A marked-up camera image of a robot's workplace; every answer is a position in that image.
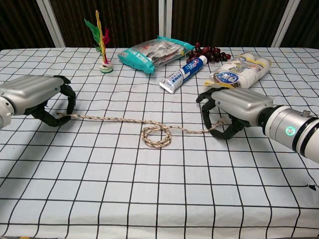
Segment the rope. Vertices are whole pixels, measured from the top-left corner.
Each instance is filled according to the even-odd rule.
[[[177,128],[187,133],[207,133],[210,132],[212,129],[215,129],[219,125],[224,124],[224,119],[221,118],[212,128],[206,130],[188,130],[183,127],[177,125],[170,125],[167,126],[163,123],[159,123],[153,120],[138,120],[138,119],[124,119],[124,118],[114,118],[114,117],[95,117],[95,116],[84,116],[84,115],[77,115],[77,114],[64,114],[64,113],[57,113],[58,116],[70,116],[73,118],[83,118],[89,120],[108,120],[108,121],[117,121],[117,122],[130,122],[130,123],[150,123],[154,124],[155,126],[151,127],[144,127],[141,132],[141,138],[144,140],[145,144],[149,147],[154,148],[162,148],[171,143],[172,135],[169,131],[170,128]],[[152,141],[148,139],[149,134],[157,131],[164,131],[166,133],[166,137],[161,141]]]

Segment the plastic bag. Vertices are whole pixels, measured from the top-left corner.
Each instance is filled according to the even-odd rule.
[[[193,48],[186,42],[158,36],[124,50],[118,57],[123,64],[151,74],[155,68],[184,56]]]
[[[204,86],[247,89],[263,77],[271,65],[267,58],[244,52],[212,72]]]

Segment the table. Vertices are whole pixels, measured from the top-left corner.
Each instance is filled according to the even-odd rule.
[[[319,114],[319,50],[222,47],[268,57],[270,72],[252,90],[274,104]],[[76,114],[147,119],[203,130],[195,102],[209,63],[171,95],[158,81],[185,64],[152,75],[122,65],[99,71],[91,48],[3,50],[0,83],[22,75],[63,75],[77,93]],[[65,112],[58,94],[47,110]],[[212,122],[223,112],[211,111]],[[172,129],[172,143],[146,146],[146,125],[72,119],[52,128],[14,117],[0,131],[0,235],[38,238],[281,238],[317,237],[319,165],[247,128],[221,141]],[[160,133],[152,139],[160,139]]]

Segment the curtain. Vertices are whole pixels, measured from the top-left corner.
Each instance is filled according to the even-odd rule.
[[[0,50],[54,47],[36,0],[0,0]]]
[[[132,47],[159,33],[158,0],[51,0],[66,46],[93,47],[95,42],[84,19],[109,28],[107,47]]]
[[[319,48],[319,1],[301,0],[281,47]]]
[[[271,46],[288,0],[174,0],[172,37],[191,44]]]

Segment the red grapes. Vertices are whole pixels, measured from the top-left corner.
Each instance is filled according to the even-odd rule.
[[[195,59],[195,57],[205,56],[209,62],[220,62],[227,61],[230,59],[230,55],[225,52],[221,52],[219,48],[212,46],[205,46],[203,49],[200,48],[200,43],[195,43],[195,50],[188,53],[189,58],[186,60],[187,63]]]

